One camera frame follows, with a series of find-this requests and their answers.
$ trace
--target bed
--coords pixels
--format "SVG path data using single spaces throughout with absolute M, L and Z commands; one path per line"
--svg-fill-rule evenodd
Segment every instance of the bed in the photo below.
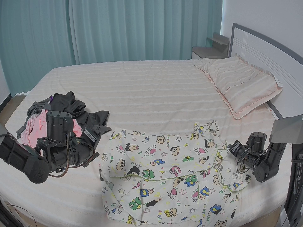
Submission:
M 235 29 L 234 27 L 230 52 L 238 53 L 246 59 L 249 52 L 241 44 L 243 42 L 248 48 L 248 44 L 244 43 L 247 39 L 243 39 L 245 37 L 242 34 L 246 28 L 242 27 L 239 31 Z M 15 136 L 17 129 L 24 124 L 27 109 L 34 101 L 71 90 L 77 99 L 85 102 L 87 111 L 109 110 L 107 126 L 112 129 L 125 127 L 150 133 L 187 134 L 193 131 L 196 121 L 214 119 L 220 126 L 220 137 L 229 143 L 235 140 L 245 143 L 254 131 L 269 135 L 273 121 L 277 119 L 276 115 L 281 116 L 279 112 L 283 112 L 282 116 L 298 114 L 298 111 L 288 112 L 273 100 L 269 104 L 276 114 L 262 104 L 242 119 L 236 120 L 214 85 L 195 67 L 196 63 L 198 60 L 127 61 L 55 68 L 26 96 L 6 123 L 6 128 Z M 97 152 L 102 153 L 110 135 L 108 133 L 101 137 Z M 253 178 L 240 191 L 240 211 L 233 219 L 232 226 L 243 225 L 283 205 L 290 168 L 291 147 L 288 147 L 274 178 L 263 184 Z M 71 169 L 63 178 L 48 178 L 45 183 L 35 185 L 21 172 L 0 161 L 0 193 L 11 204 L 24 207 L 36 221 L 49 227 L 128 226 L 107 219 L 101 200 L 98 169 L 99 160 L 96 159 L 87 168 Z M 195 222 L 187 221 L 175 226 L 194 225 Z

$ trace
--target pile of clothes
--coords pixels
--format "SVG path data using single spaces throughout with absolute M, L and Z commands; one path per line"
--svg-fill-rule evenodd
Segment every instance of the pile of clothes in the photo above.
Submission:
M 36 147 L 37 138 L 47 136 L 46 113 L 50 110 L 69 113 L 73 118 L 73 132 L 77 137 L 81 136 L 85 127 L 93 128 L 95 125 L 101 129 L 101 135 L 111 131 L 111 128 L 105 126 L 109 111 L 88 113 L 84 111 L 85 107 L 85 103 L 75 99 L 72 91 L 66 95 L 56 93 L 43 101 L 34 102 L 27 111 L 24 126 L 17 131 L 17 139 L 20 139 L 22 144 Z

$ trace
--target teal curtain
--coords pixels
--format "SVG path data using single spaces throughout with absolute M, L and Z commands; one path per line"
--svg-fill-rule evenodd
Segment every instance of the teal curtain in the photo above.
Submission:
M 14 95 L 55 67 L 190 59 L 221 17 L 222 0 L 0 0 L 0 59 Z

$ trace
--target floor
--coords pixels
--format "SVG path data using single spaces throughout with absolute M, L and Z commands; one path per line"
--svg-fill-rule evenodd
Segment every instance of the floor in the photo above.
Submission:
M 13 112 L 16 110 L 16 108 L 19 106 L 19 104 L 22 102 L 22 100 L 24 98 L 25 98 L 25 95 L 16 95 L 8 102 L 8 104 L 0 112 L 0 123 L 2 125 L 6 124 L 9 117 L 13 114 Z M 19 212 L 19 214 L 30 226 L 33 226 L 33 227 L 36 226 L 35 222 L 32 219 L 26 217 L 25 215 L 21 214 L 20 212 Z M 267 214 L 265 216 L 262 216 L 256 220 L 254 220 L 250 223 L 242 225 L 241 227 L 257 227 L 257 226 L 274 227 L 278 221 L 279 215 L 280 215 L 280 208 L 278 208 L 277 210 L 273 211 L 270 214 Z M 37 227 L 47 227 L 47 226 L 37 223 Z

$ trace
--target bed frame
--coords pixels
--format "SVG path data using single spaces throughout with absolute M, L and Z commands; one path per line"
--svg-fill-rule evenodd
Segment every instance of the bed frame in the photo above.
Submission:
M 267 102 L 279 118 L 303 114 L 303 57 L 268 36 L 233 23 L 229 57 L 235 53 L 271 71 L 282 82 L 282 92 Z

